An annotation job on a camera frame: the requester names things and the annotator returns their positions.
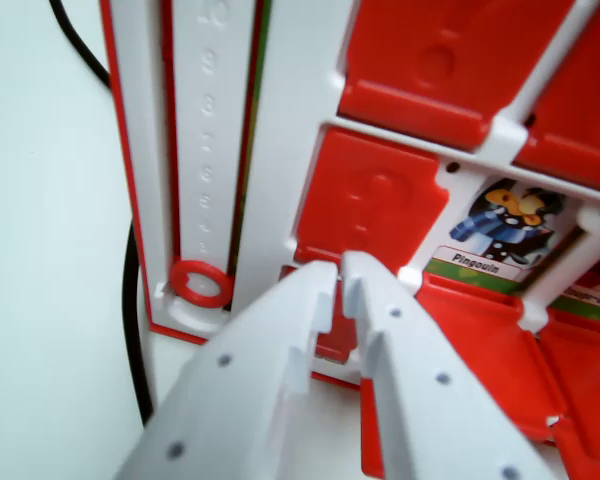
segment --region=white plastic frame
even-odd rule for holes
[[[548,288],[554,275],[568,285],[600,258],[600,192],[512,165],[528,133],[522,126],[530,108],[568,53],[598,6],[598,1],[577,0],[556,31],[536,67],[510,105],[493,119],[485,142],[475,152],[464,152],[382,128],[337,116],[345,85],[345,53],[357,11],[352,0],[274,2],[259,98],[257,130],[251,159],[247,205],[242,230],[234,308],[238,311],[276,282],[283,265],[294,265],[295,237],[310,179],[324,132],[330,126],[375,136],[438,154],[437,182],[450,199],[411,261],[399,271],[399,279],[413,294],[422,285],[422,271],[435,250],[443,245],[462,209],[478,193],[489,176],[517,179],[582,201],[579,226],[586,235],[581,247],[567,252],[525,297],[521,326],[538,331],[546,323],[546,306],[561,292]],[[316,23],[315,12],[320,12]],[[311,35],[306,36],[307,25]],[[297,42],[297,38],[306,41]],[[450,162],[461,169],[445,171]],[[595,216],[596,221],[584,221]],[[545,311],[545,317],[538,311]],[[351,380],[358,369],[353,352],[347,365],[316,363],[318,371]]]
[[[430,151],[440,158],[437,181],[449,190],[450,200],[412,260],[399,272],[399,279],[412,293],[420,287],[422,270],[435,249],[443,243],[443,238],[459,218],[460,211],[488,176],[495,174],[510,177],[580,199],[583,202],[582,212],[587,212],[578,215],[580,226],[587,232],[581,241],[587,248],[581,247],[568,252],[554,269],[531,287],[524,298],[526,315],[521,326],[532,331],[541,328],[546,321],[546,313],[540,312],[560,293],[555,284],[552,288],[548,287],[552,284],[551,276],[560,275],[562,283],[572,283],[600,257],[600,192],[525,170],[511,163],[527,138],[527,132],[520,122],[597,5],[598,0],[574,2],[570,13],[519,94],[494,118],[484,144],[475,152],[469,153],[338,117],[337,108],[345,85],[346,49],[358,2],[275,0],[268,30],[233,311],[240,312],[275,284],[284,265],[295,265],[295,231],[299,215],[325,129],[333,125]],[[245,12],[244,17],[236,18],[251,25],[253,8]],[[152,320],[158,325],[208,338],[222,328],[229,318],[228,313],[191,305],[174,296],[168,287],[172,230],[164,130],[159,2],[111,0],[111,13],[127,135],[131,146],[131,173],[138,192]],[[195,41],[204,43],[206,38],[196,37]],[[244,81],[245,76],[240,76],[239,80]],[[231,88],[232,85],[232,82],[227,82],[224,86],[218,84],[213,88],[220,88],[216,93],[218,98],[226,98],[224,89]],[[200,96],[207,87],[208,85],[200,85]],[[196,98],[195,86],[191,87],[188,95]],[[236,108],[244,105],[231,95],[229,98],[235,101]],[[238,113],[242,116],[243,109],[240,108]],[[232,110],[229,114],[238,113]],[[239,142],[239,129],[234,121],[230,123],[230,131],[234,132],[232,140]],[[180,131],[178,134],[179,138],[184,135]],[[232,175],[235,175],[233,162],[236,157],[232,153],[224,158],[228,159],[227,164],[231,165]],[[448,174],[444,167],[449,162],[459,162],[460,171]],[[226,205],[231,204],[232,207],[235,191],[224,190],[225,187],[231,187],[231,179],[228,176],[221,183],[223,193],[220,195],[223,199],[230,198],[231,202]],[[230,210],[226,205],[220,216],[224,225],[226,213]],[[197,221],[198,219],[192,220],[191,225]],[[195,236],[189,238],[185,233],[189,231],[188,228],[181,230],[183,246],[194,245],[193,240],[196,240]],[[220,240],[224,243],[219,250],[226,251],[224,244],[229,241],[229,236],[224,233],[226,229],[221,231],[223,233]],[[226,267],[226,257],[218,256],[211,263],[216,261],[216,266]],[[314,368],[321,373],[354,383],[359,379],[356,351],[352,352],[346,365],[317,359]]]

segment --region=printed number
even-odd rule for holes
[[[202,146],[200,147],[202,149],[203,152],[207,152],[209,153],[211,151],[211,139],[213,138],[213,135],[211,135],[210,133],[206,133],[206,132],[202,132],[201,135],[201,141],[202,141]]]
[[[202,97],[202,113],[209,117],[213,115],[215,99],[208,93]]]
[[[202,52],[202,71],[213,75],[216,70],[216,54],[210,48]]]
[[[206,165],[202,167],[202,172],[200,172],[200,178],[205,182],[211,181],[211,167]]]
[[[201,0],[198,21],[201,23],[213,22],[222,27],[227,23],[229,17],[229,5],[227,0]]]

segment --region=white wall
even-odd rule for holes
[[[65,7],[106,65],[97,0]],[[47,1],[0,0],[0,479],[106,479],[139,435],[129,222],[110,93]]]

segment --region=red plastic tray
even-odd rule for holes
[[[516,96],[572,0],[365,0],[339,113],[472,149]]]

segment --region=red ring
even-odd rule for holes
[[[213,280],[220,288],[220,293],[209,297],[191,290],[189,274],[197,273]],[[178,260],[171,267],[169,280],[173,291],[187,302],[204,308],[224,307],[233,297],[233,278],[227,276],[222,270],[198,260]]]

